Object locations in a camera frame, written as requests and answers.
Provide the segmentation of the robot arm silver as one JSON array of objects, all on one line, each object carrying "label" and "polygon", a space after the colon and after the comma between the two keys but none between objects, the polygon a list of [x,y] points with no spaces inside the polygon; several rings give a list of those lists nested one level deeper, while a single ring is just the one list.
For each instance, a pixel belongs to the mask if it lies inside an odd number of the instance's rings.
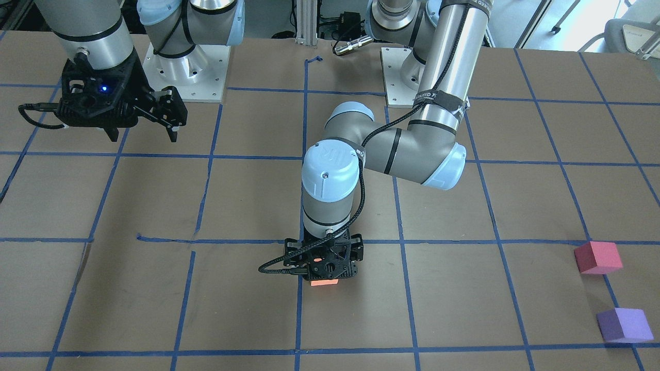
[{"label": "robot arm silver", "polygon": [[369,3],[370,36],[421,53],[420,76],[409,83],[417,92],[401,118],[408,125],[404,130],[398,120],[381,125],[365,105],[339,104],[323,138],[303,159],[303,239],[286,239],[283,256],[259,272],[309,282],[356,275],[364,245],[349,228],[365,205],[365,169],[441,190],[456,185],[467,156],[456,133],[492,7],[491,1]]},{"label": "robot arm silver", "polygon": [[116,1],[37,1],[68,60],[58,103],[21,104],[19,114],[35,127],[97,128],[109,140],[144,117],[162,125],[170,141],[186,125],[188,109],[179,87],[209,80],[203,45],[239,45],[243,1],[138,1],[139,21],[153,47],[155,71],[165,86],[151,87]]}]

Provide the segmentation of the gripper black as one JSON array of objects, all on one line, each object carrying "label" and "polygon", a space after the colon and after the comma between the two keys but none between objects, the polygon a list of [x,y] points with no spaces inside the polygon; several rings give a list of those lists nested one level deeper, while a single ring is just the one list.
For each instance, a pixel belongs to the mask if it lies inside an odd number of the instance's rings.
[{"label": "gripper black", "polygon": [[91,73],[68,60],[61,87],[56,117],[71,127],[103,128],[111,142],[118,141],[118,128],[134,127],[139,114],[153,107],[156,121],[165,127],[172,143],[188,122],[188,109],[177,87],[153,92],[135,49],[119,65]]},{"label": "gripper black", "polygon": [[308,281],[348,279],[357,275],[356,261],[362,261],[364,244],[360,234],[342,234],[303,254],[285,259],[295,275]]}]

